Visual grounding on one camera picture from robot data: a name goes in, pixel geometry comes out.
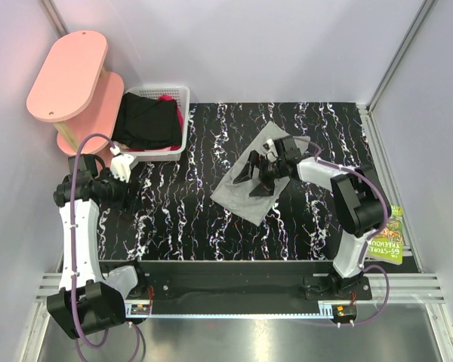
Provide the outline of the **grey t shirt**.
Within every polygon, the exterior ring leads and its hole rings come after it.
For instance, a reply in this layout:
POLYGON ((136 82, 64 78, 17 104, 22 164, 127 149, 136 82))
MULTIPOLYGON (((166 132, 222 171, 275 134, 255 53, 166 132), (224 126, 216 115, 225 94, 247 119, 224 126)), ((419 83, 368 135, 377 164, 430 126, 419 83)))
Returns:
POLYGON ((268 122, 239 156, 235 164, 227 171, 217 188, 212 192, 211 199, 233 215, 255 226, 259 226, 288 183, 292 179, 299 179, 298 163, 291 161, 284 166, 281 177, 274 182, 273 195, 261 197, 251 195, 251 192, 261 185, 261 181, 256 176, 241 183, 234 183, 234 180, 248 165, 251 152, 256 151, 263 155, 263 145, 267 140, 276 141, 288 135, 274 122, 268 122))

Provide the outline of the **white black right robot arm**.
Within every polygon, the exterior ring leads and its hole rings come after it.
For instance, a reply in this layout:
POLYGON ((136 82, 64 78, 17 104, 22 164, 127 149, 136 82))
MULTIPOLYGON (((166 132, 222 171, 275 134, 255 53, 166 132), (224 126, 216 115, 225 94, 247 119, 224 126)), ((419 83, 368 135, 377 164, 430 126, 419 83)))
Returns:
POLYGON ((251 197, 272 196, 276 180, 284 178, 313 183, 332 193, 341 242, 328 275, 318 284, 304 284, 302 288, 317 296, 344 299, 367 272, 366 253, 374 237, 385 228, 391 208, 373 167, 333 164, 318 153, 301 150, 301 140, 293 136, 267 140, 262 152, 250 151, 233 184, 256 178, 258 184, 249 192, 251 197))

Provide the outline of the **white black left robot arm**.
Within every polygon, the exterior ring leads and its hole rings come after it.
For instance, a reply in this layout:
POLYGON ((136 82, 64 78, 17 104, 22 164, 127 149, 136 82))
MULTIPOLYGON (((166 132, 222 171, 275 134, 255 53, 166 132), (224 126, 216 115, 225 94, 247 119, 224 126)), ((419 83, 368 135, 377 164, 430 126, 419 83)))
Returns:
POLYGON ((94 154, 71 156, 69 175, 53 194, 63 224, 63 270, 57 293, 46 299, 49 314, 71 339, 126 321, 126 299, 142 297, 148 280, 137 261, 103 273, 98 259, 100 207, 126 211, 133 155, 119 154, 106 166, 94 154))

